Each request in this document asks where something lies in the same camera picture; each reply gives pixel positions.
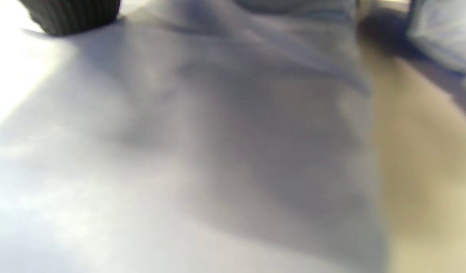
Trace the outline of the person's right hand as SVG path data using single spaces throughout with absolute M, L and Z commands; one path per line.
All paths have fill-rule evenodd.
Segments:
M 21 0 L 31 20 L 51 36 L 70 36 L 116 21 L 120 0 Z

